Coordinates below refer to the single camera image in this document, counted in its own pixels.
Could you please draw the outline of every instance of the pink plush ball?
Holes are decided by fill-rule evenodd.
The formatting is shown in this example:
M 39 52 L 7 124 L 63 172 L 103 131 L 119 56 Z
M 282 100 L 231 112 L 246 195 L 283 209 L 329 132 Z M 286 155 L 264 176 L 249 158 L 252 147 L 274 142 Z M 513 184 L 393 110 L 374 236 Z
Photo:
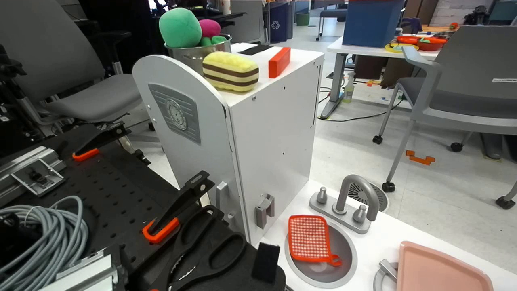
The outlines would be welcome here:
M 199 25 L 201 25 L 201 32 L 203 37 L 212 38 L 221 33 L 221 26 L 214 20 L 203 19 L 199 20 Z

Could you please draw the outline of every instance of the blue storage bin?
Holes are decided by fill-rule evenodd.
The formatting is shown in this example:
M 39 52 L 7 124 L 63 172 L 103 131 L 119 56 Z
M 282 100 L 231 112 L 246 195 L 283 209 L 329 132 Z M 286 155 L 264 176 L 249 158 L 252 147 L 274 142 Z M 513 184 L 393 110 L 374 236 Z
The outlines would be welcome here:
M 404 0 L 350 0 L 343 44 L 383 48 L 395 36 Z
M 271 42 L 287 41 L 289 2 L 270 3 L 269 28 L 271 31 Z

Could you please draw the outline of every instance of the red block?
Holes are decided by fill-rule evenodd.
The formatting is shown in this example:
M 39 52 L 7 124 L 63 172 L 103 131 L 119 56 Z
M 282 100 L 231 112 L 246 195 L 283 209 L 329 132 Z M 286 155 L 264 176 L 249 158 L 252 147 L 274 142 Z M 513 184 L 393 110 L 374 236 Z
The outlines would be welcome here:
M 278 77 L 291 62 L 291 48 L 282 48 L 269 60 L 269 77 Z

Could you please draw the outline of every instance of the stainless steel bucket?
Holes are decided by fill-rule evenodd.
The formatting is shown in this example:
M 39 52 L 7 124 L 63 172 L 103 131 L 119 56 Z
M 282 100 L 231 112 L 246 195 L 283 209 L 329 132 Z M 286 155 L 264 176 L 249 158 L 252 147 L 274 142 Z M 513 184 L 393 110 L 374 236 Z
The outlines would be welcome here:
M 196 72 L 198 72 L 201 76 L 203 75 L 203 59 L 212 52 L 223 51 L 223 52 L 232 52 L 231 43 L 232 40 L 231 35 L 229 34 L 220 34 L 220 36 L 224 36 L 226 38 L 225 42 L 218 43 L 216 45 L 211 45 L 208 47 L 195 47 L 195 48 L 184 48 L 184 49 L 175 49 L 170 48 L 165 44 L 165 47 L 169 51 L 169 56 L 177 59 L 178 61 L 184 63 L 185 65 L 191 67 Z

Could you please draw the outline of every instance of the green plush ball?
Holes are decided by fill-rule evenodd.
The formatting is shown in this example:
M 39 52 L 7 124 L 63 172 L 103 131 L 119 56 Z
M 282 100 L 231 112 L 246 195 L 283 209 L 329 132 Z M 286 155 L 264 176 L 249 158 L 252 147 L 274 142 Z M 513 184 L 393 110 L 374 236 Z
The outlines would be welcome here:
M 226 37 L 224 37 L 224 36 L 216 35 L 216 36 L 212 37 L 213 45 L 216 45 L 218 43 L 225 42 L 225 41 L 226 41 Z
M 201 38 L 201 41 L 199 42 L 199 47 L 208 47 L 208 46 L 211 46 L 212 45 L 212 41 L 210 40 L 209 37 L 202 37 Z
M 160 33 L 171 48 L 193 48 L 201 39 L 201 26 L 194 13 L 174 8 L 160 17 Z

